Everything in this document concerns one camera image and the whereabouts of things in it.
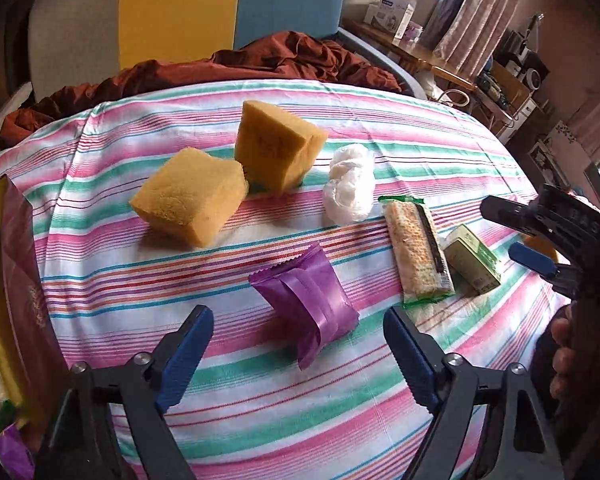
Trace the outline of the person right hand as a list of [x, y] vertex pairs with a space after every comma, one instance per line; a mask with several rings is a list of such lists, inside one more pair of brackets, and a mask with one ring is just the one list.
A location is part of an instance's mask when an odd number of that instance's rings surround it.
[[567, 391], [570, 368], [576, 355], [576, 352], [570, 347], [571, 333], [571, 306], [565, 306], [556, 313], [550, 323], [550, 334], [554, 339], [554, 343], [558, 345], [552, 361], [555, 376], [550, 382], [550, 395], [557, 400], [560, 400]]

